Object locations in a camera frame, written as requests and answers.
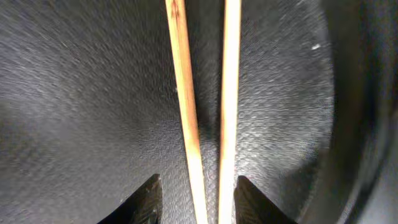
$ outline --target black curved edge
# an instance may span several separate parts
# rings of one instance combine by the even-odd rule
[[[296,224],[245,176],[234,191],[237,224]]]
[[[98,224],[160,224],[162,199],[162,181],[159,174],[154,174]]]
[[[381,172],[397,149],[397,4],[323,1],[333,54],[335,117],[330,151],[300,223],[358,223],[374,187],[385,178]]]

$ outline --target wooden chopstick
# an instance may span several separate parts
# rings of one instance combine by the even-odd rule
[[[240,35],[241,0],[225,0],[223,81],[221,83],[219,224],[229,224],[232,218]]]
[[[207,224],[205,185],[199,148],[185,5],[184,0],[165,0],[165,2],[193,206],[197,224]]]

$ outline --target textured black material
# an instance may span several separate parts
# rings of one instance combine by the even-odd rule
[[[296,224],[244,176],[238,177],[234,199],[237,224]]]
[[[154,174],[98,224],[160,224],[162,197],[162,181],[159,174]]]
[[[186,1],[208,216],[216,223],[223,1]],[[236,172],[298,219],[327,152],[319,1],[243,1]],[[0,1],[0,222],[98,223],[153,173],[194,223],[162,1]]]

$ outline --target wooden stick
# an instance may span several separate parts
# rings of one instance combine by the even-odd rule
[[[240,35],[241,0],[225,0],[223,81],[221,83],[219,224],[229,224],[232,219]]]
[[[205,185],[199,148],[185,5],[184,0],[165,0],[165,2],[193,206],[195,207],[197,224],[207,224]]]

